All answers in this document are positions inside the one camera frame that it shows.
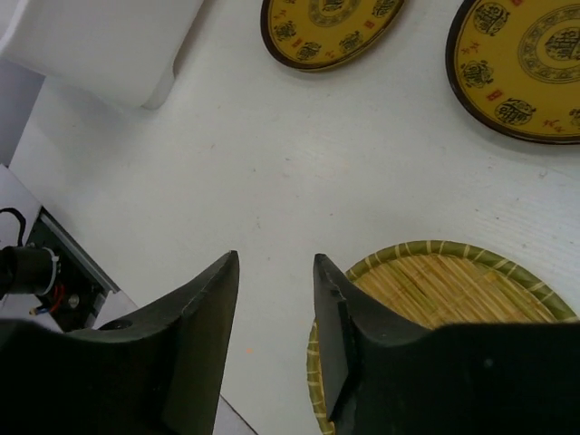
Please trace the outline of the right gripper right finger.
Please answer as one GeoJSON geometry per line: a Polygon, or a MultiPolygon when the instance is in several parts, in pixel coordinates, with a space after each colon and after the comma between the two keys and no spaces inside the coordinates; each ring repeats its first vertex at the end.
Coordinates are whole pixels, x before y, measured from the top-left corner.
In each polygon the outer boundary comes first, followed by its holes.
{"type": "Polygon", "coordinates": [[[576,434],[576,324],[433,330],[368,296],[324,254],[314,310],[327,419],[339,434],[576,434]]]}

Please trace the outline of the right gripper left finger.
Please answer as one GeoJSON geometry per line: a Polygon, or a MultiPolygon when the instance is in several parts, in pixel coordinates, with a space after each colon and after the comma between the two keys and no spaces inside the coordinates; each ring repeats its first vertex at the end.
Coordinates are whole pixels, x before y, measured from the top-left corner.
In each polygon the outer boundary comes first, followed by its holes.
{"type": "Polygon", "coordinates": [[[4,434],[209,434],[239,285],[230,251],[99,329],[1,323],[4,434]]]}

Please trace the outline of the round bamboo tray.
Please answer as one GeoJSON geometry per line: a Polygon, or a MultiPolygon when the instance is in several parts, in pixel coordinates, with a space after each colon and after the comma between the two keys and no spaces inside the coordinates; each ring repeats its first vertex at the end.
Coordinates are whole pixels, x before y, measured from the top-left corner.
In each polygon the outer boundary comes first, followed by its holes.
{"type": "MultiPolygon", "coordinates": [[[[356,263],[346,278],[380,304],[424,328],[451,324],[576,324],[578,315],[524,267],[476,246],[406,242],[356,263]]],[[[306,351],[307,386],[324,434],[327,419],[315,321],[306,351]]]]}

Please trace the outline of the yellow patterned plate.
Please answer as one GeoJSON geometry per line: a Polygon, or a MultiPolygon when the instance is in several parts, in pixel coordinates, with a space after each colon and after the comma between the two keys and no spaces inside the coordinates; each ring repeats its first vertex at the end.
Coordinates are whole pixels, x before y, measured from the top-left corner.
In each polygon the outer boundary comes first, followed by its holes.
{"type": "Polygon", "coordinates": [[[265,0],[260,30],[282,65],[320,72],[348,63],[393,25],[404,0],[265,0]]]}
{"type": "Polygon", "coordinates": [[[578,2],[465,1],[449,29],[445,66],[462,107],[493,131],[578,144],[578,2]]]}

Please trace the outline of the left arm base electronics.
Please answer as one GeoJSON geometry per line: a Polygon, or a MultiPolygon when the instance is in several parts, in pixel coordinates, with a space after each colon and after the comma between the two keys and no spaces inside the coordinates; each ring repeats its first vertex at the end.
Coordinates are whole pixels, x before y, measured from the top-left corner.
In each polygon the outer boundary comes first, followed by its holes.
{"type": "Polygon", "coordinates": [[[36,220],[1,208],[1,297],[31,295],[31,316],[49,315],[65,333],[96,322],[109,294],[120,288],[77,241],[41,209],[36,220]]]}

